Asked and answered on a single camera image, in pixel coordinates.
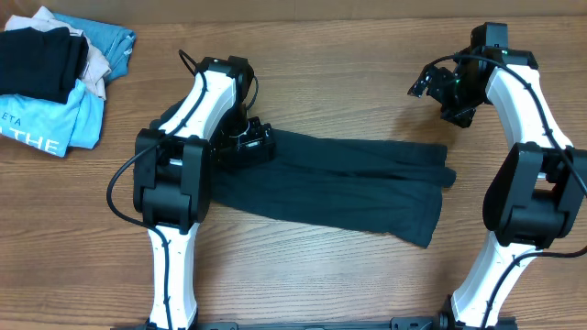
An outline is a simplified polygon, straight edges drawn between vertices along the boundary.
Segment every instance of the black cloth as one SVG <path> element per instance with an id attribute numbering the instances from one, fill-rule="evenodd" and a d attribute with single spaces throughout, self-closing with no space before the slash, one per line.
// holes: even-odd
<path id="1" fill-rule="evenodd" d="M 215 168 L 214 200 L 273 219 L 430 244 L 442 187 L 456 180 L 445 167 L 446 146 L 273 133 L 273 161 L 244 170 Z"/>
<path id="2" fill-rule="evenodd" d="M 66 27 L 32 27 L 0 33 L 0 94 L 67 103 L 85 68 L 88 44 Z"/>

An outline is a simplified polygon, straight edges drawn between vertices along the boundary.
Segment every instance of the wooden table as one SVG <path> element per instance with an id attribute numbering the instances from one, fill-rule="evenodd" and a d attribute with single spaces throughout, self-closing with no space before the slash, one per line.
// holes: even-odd
<path id="1" fill-rule="evenodd" d="M 389 320 L 433 314 L 466 277 L 485 235 L 482 200 L 507 146 L 495 110 L 461 129 L 431 98 L 406 96 L 423 66 L 469 45 L 486 20 L 509 24 L 510 47 L 532 50 L 559 126 L 587 149 L 587 18 L 401 19 L 132 26 L 130 74 L 107 88 L 102 141 L 53 158 L 0 139 L 0 329 L 107 329 L 145 321 L 152 256 L 144 229 L 105 203 L 135 136 L 191 90 L 177 49 L 249 58 L 260 80 L 252 112 L 274 127 L 329 138 L 397 139 L 449 146 L 458 173 L 428 249 L 389 235 L 301 225 L 213 203 L 196 241 L 202 322 Z M 116 203 L 133 214 L 132 178 Z M 587 241 L 580 213 L 551 250 Z M 535 261 L 502 315 L 522 329 L 587 322 L 587 258 Z"/>

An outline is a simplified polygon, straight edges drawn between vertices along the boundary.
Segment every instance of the garment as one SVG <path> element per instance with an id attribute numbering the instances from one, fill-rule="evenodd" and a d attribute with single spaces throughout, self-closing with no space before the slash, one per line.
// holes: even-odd
<path id="1" fill-rule="evenodd" d="M 102 51 L 112 69 L 105 77 L 106 84 L 128 74 L 128 59 L 135 42 L 135 32 L 123 27 L 57 13 L 55 17 L 61 22 L 83 30 L 85 36 Z"/>
<path id="2" fill-rule="evenodd" d="M 75 29 L 69 24 L 55 19 L 55 16 L 44 6 L 42 6 L 32 18 L 12 15 L 6 22 L 6 31 L 20 28 L 34 28 L 42 32 L 54 28 L 68 28 L 71 36 L 83 36 L 82 30 Z M 84 67 L 79 78 L 85 83 L 90 92 L 105 100 L 104 77 L 111 72 L 109 63 L 102 52 L 92 45 L 91 40 L 87 37 L 85 37 L 85 39 L 88 43 L 87 65 Z"/>
<path id="3" fill-rule="evenodd" d="M 92 149 L 100 138 L 104 100 L 80 80 L 67 104 L 21 95 L 0 96 L 0 134 L 64 157 L 68 145 Z"/>
<path id="4" fill-rule="evenodd" d="M 215 201 L 273 219 L 430 244 L 442 188 L 456 180 L 455 171 L 445 167 L 446 146 L 316 138 L 279 129 L 273 135 L 274 160 L 241 170 L 214 167 Z"/>
<path id="5" fill-rule="evenodd" d="M 67 103 L 87 57 L 85 38 L 66 27 L 0 33 L 0 94 L 20 94 Z"/>

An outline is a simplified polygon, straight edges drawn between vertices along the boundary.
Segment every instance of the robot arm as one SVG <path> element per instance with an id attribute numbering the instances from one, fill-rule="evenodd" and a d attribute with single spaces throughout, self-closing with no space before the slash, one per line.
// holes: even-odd
<path id="1" fill-rule="evenodd" d="M 149 230 L 155 297 L 148 324 L 143 325 L 147 329 L 192 329 L 195 325 L 194 245 L 210 204 L 213 164 L 250 166 L 269 160 L 274 149 L 271 126 L 261 126 L 257 117 L 247 118 L 243 101 L 254 74 L 248 61 L 236 57 L 205 58 L 197 67 L 194 88 L 182 104 L 172 107 L 137 136 L 138 154 L 175 130 L 197 106 L 174 137 L 135 164 L 135 209 L 143 214 L 145 224 L 163 233 L 169 250 L 166 260 L 161 237 Z M 198 105 L 201 93 L 205 94 Z M 250 129 L 251 126 L 262 130 Z M 166 270 L 172 270 L 167 282 Z M 168 324 L 166 303 L 172 326 Z"/>
<path id="2" fill-rule="evenodd" d="M 478 105 L 493 104 L 510 149 L 483 202 L 483 221 L 489 232 L 482 252 L 467 279 L 449 297 L 435 329 L 478 329 L 488 310 L 487 326 L 512 329 L 511 324 L 498 321 L 498 313 L 534 258 L 525 258 L 513 268 L 488 309 L 493 288 L 513 259 L 565 237 L 581 206 L 582 192 L 545 135 L 534 99 L 516 77 L 490 61 L 506 65 L 531 83 L 554 139 L 567 147 L 565 153 L 581 176 L 587 173 L 583 164 L 587 155 L 572 148 L 554 121 L 540 90 L 532 53 L 508 49 L 507 43 L 506 25 L 485 23 L 471 32 L 468 48 L 450 57 L 457 62 L 455 71 L 428 65 L 408 92 L 420 97 L 427 88 L 427 94 L 442 103 L 441 117 L 460 127 L 471 125 Z M 554 188 L 535 189 L 540 178 L 555 183 Z"/>

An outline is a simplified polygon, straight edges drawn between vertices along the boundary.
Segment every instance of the wooden tabletop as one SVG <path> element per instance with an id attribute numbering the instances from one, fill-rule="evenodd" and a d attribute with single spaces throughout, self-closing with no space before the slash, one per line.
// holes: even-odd
<path id="1" fill-rule="evenodd" d="M 149 316 L 150 240 L 110 212 L 105 189 L 133 155 L 139 130 L 191 90 L 194 78 L 177 49 L 197 60 L 248 58 L 260 80 L 252 113 L 274 127 L 316 137 L 443 143 L 458 173 L 444 191 L 428 249 L 391 235 L 275 221 L 213 203 L 196 239 L 200 320 L 433 314 L 481 249 L 483 196 L 508 149 L 491 106 L 480 107 L 472 126 L 461 129 L 439 119 L 434 100 L 406 91 L 425 64 L 468 46 L 470 31 L 486 20 L 508 23 L 510 47 L 534 52 L 560 128 L 587 149 L 585 17 L 131 26 L 138 40 L 130 72 L 107 88 L 95 150 L 57 159 L 0 138 L 0 329 L 107 329 Z M 115 199 L 135 215 L 131 183 L 130 173 L 123 176 Z M 585 242 L 581 212 L 551 250 Z M 534 261 L 502 315 L 515 315 L 522 329 L 584 327 L 585 272 L 587 258 Z"/>

